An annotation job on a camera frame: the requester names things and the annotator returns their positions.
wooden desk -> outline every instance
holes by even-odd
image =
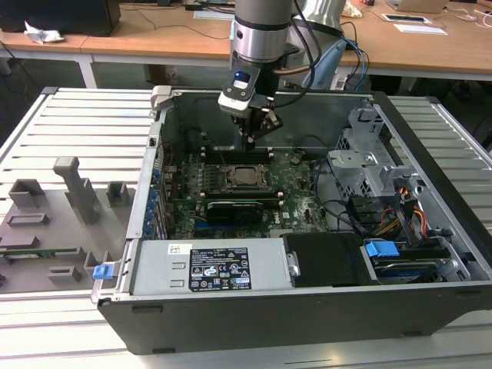
[[[185,8],[146,8],[149,10],[138,5],[122,5],[120,23],[111,37],[89,37],[81,51],[86,54],[229,59],[231,21],[194,19],[194,12],[187,12]],[[209,38],[179,25],[221,39]]]
[[[480,21],[482,15],[473,10],[487,9],[481,5],[454,2],[448,6],[466,8]],[[92,62],[228,66],[230,21],[195,19],[193,12],[183,8],[171,10],[139,5],[122,5],[121,8],[127,10],[121,10],[121,22],[109,38],[69,35],[66,42],[38,45],[23,34],[6,34],[6,44],[19,58],[76,61],[88,88],[97,88]],[[439,18],[443,13],[422,15],[439,18],[432,22],[444,27],[447,36],[402,33],[393,22],[384,22],[369,11],[377,15],[395,13],[384,0],[377,0],[374,7],[363,9],[363,18],[342,17],[341,21],[351,21],[357,27],[359,44],[371,59],[370,74],[492,81],[492,29],[450,15]],[[177,25],[187,25],[222,39],[209,38]],[[345,25],[344,30],[348,38],[354,37],[350,25]],[[2,56],[8,54],[0,49]],[[337,70],[338,77],[350,74],[356,63],[355,53],[345,52]]]
[[[426,35],[400,32],[394,27],[394,22],[384,22],[378,18],[381,13],[397,13],[383,0],[373,7],[359,7],[364,13],[363,18],[351,21],[357,28],[360,47],[371,59],[370,74],[492,80],[492,29],[481,28],[474,22],[452,16],[465,15],[464,12],[398,13],[422,15],[433,22],[430,26],[442,27],[448,34]],[[465,8],[480,21],[483,16],[475,13],[474,9],[486,9],[481,5],[456,2],[450,2],[448,8]],[[344,30],[348,38],[354,39],[351,25],[344,25]],[[341,66],[356,63],[355,53],[345,52]]]

computer case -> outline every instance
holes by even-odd
[[[4,32],[22,32],[26,21],[36,28],[56,29],[62,35],[109,36],[120,16],[119,0],[3,0],[0,28]]]

green circuit board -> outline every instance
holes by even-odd
[[[188,155],[177,164],[178,168],[173,181],[178,184],[178,194],[171,195],[173,218],[170,227],[170,239],[197,238],[269,238],[281,237],[284,233],[322,232],[328,231],[321,207],[317,204],[311,190],[313,178],[309,161],[301,161],[292,165],[292,150],[274,151],[273,160],[264,165],[264,176],[268,178],[268,187],[275,195],[261,199],[265,203],[276,206],[265,206],[261,222],[244,226],[210,226],[198,209],[206,206],[209,201],[203,198],[203,188],[219,191],[224,184],[224,165],[205,165],[199,156]],[[207,180],[206,172],[211,177]],[[283,193],[282,201],[276,196]],[[247,199],[227,198],[226,201],[246,201]]]

paper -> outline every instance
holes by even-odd
[[[427,33],[429,35],[447,35],[445,31],[437,27],[428,27],[426,25],[394,25],[400,32],[410,33]]]
[[[212,10],[196,10],[194,11],[193,18],[196,19],[219,19],[223,21],[234,21],[234,14],[225,14],[214,12]]]
[[[37,42],[41,45],[45,42],[56,42],[65,40],[58,31],[43,31],[42,29],[31,27],[27,22],[24,22],[24,24],[24,35],[27,35],[31,41]]]

power supply label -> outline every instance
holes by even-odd
[[[247,248],[192,248],[189,288],[193,292],[251,290]]]

